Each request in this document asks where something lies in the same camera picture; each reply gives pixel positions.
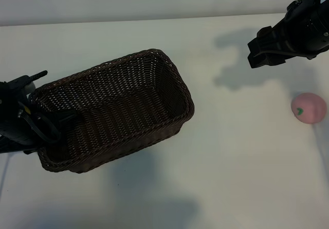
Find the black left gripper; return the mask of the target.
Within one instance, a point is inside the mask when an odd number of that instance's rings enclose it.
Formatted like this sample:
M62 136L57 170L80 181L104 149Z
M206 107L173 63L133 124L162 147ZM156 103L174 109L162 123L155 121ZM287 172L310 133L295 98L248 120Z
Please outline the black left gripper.
M61 110L54 113L56 125L40 112L27 106L27 99L15 97L17 113L15 119L15 144L18 147L39 147L42 144L55 144L61 139L58 130L73 121L78 113L75 109Z

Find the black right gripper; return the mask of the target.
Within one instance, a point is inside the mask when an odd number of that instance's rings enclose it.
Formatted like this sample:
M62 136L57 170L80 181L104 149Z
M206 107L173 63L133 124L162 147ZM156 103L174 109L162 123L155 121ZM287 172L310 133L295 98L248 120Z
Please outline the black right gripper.
M296 0L288 5L284 19L275 27L260 29L248 43L251 68L276 66L293 57L315 58L316 8L315 0Z

